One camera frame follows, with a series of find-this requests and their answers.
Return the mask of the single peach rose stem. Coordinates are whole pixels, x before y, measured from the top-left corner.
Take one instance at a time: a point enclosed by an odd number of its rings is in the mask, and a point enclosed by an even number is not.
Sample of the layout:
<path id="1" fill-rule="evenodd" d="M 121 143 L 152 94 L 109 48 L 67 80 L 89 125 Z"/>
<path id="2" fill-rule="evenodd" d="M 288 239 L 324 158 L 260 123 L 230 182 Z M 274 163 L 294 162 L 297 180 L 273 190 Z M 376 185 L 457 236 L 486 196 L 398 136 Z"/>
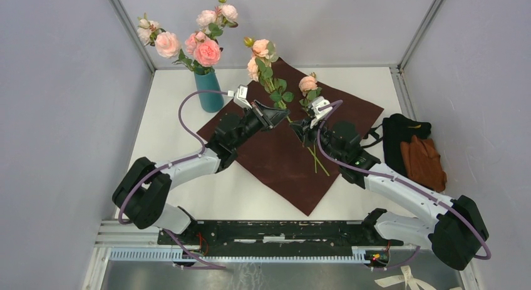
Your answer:
<path id="1" fill-rule="evenodd" d="M 303 95 L 303 98 L 299 100 L 299 103 L 303 107 L 308 107 L 313 101 L 313 99 L 315 99 L 321 92 L 321 88 L 318 86 L 317 76 L 315 72 L 310 73 L 309 75 L 303 77 L 300 80 L 299 89 Z M 308 147 L 307 149 L 309 150 L 314 159 L 314 172 L 317 173 L 317 170 L 320 167 L 325 174 L 328 174 L 326 168 L 316 156 L 316 146 L 314 145 L 312 148 Z"/>

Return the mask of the red paper bouquet wrapper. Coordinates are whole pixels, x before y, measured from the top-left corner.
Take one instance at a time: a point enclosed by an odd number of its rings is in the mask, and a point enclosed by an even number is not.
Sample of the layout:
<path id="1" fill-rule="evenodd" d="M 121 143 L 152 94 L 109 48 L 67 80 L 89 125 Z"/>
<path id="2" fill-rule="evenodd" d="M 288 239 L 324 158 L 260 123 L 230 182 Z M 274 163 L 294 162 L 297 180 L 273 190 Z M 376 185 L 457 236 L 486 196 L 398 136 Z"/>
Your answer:
<path id="1" fill-rule="evenodd" d="M 282 58 L 272 65 L 272 69 L 274 76 L 285 80 L 287 90 L 294 94 L 294 101 L 288 104 L 291 111 L 290 119 L 293 121 L 303 119 L 306 114 L 299 103 L 303 96 L 298 86 L 306 74 L 287 64 Z M 384 110 L 374 103 L 324 83 L 319 82 L 318 85 L 322 88 L 321 95 L 325 99 L 330 102 L 343 100 L 343 104 L 327 121 L 329 127 L 336 122 L 346 121 L 352 123 L 361 136 L 365 136 Z M 247 96 L 248 100 L 257 100 L 267 106 L 273 106 L 274 102 L 269 98 L 270 94 L 260 83 L 251 81 L 248 88 L 250 91 Z M 229 102 L 213 119 L 199 129 L 197 134 L 210 140 L 215 127 L 219 125 L 226 113 L 241 116 L 242 109 Z M 289 127 L 288 121 L 283 120 L 272 131 L 259 132 L 238 148 L 236 162 L 303 214 L 310 215 L 340 175 L 338 165 L 323 157 L 319 149 L 317 147 L 316 149 L 317 156 L 329 172 L 329 176 L 323 173 L 319 165 L 317 165 L 319 172 L 315 173 L 314 158 L 310 151 L 302 146 L 296 134 Z"/>

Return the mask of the pale pink rose stem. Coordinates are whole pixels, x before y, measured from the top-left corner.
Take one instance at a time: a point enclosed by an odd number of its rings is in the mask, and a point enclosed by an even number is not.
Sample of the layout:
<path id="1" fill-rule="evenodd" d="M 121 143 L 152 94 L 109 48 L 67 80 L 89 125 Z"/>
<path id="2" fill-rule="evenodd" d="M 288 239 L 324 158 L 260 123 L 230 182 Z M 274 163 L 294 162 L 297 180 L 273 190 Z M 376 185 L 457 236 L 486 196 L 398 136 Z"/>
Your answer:
<path id="1" fill-rule="evenodd" d="M 286 109 L 294 101 L 295 94 L 287 89 L 286 80 L 274 76 L 272 64 L 279 59 L 275 44 L 268 39 L 250 37 L 245 37 L 243 42 L 252 52 L 247 64 L 249 78 L 264 87 L 275 108 Z"/>

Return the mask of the black ribbon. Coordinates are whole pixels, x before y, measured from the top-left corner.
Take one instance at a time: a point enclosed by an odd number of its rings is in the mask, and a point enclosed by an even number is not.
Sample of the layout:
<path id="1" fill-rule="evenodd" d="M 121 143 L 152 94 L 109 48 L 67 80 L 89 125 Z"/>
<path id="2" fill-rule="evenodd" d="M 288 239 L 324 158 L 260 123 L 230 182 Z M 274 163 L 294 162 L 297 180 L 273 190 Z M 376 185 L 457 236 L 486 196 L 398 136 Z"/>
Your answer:
<path id="1" fill-rule="evenodd" d="M 370 148 L 370 147 L 373 147 L 379 143 L 381 143 L 383 141 L 383 136 L 380 135 L 377 130 L 382 127 L 383 124 L 380 124 L 380 125 L 377 125 L 376 127 L 373 127 L 369 130 L 369 132 L 363 137 L 363 140 L 366 140 L 368 139 L 369 136 L 373 137 L 374 138 L 374 141 L 370 144 L 367 144 L 367 145 L 362 145 L 361 148 L 363 149 L 366 149 L 366 148 Z"/>

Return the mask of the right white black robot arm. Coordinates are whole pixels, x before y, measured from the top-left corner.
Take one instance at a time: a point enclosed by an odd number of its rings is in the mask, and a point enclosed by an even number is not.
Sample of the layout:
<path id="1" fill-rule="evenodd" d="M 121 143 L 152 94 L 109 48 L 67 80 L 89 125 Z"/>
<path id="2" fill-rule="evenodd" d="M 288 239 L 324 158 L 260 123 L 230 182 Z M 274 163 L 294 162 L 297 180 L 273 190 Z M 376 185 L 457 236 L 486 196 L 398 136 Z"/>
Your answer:
<path id="1" fill-rule="evenodd" d="M 412 217 L 374 210 L 362 227 L 370 245 L 384 239 L 429 248 L 452 269 L 464 270 L 472 259 L 489 260 L 489 233 L 477 203 L 461 195 L 454 199 L 413 182 L 368 153 L 352 123 L 340 121 L 331 129 L 324 121 L 305 118 L 289 125 L 304 145 L 315 145 L 339 167 L 350 184 L 392 200 Z"/>

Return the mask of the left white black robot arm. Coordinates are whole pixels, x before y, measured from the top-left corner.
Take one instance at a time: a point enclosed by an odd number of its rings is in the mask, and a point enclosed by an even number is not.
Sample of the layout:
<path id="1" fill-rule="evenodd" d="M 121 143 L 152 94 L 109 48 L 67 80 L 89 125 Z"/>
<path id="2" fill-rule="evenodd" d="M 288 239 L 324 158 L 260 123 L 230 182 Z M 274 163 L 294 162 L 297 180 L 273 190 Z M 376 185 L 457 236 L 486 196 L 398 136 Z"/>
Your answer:
<path id="1" fill-rule="evenodd" d="M 171 190 L 204 175 L 219 173 L 237 158 L 237 150 L 249 138 L 278 126 L 289 110 L 271 108 L 253 101 L 242 116 L 224 115 L 210 140 L 197 152 L 171 162 L 155 163 L 141 157 L 134 161 L 112 195 L 120 215 L 138 229 L 154 226 L 169 230 L 181 244 L 197 236 L 193 218 L 181 207 L 167 203 Z"/>

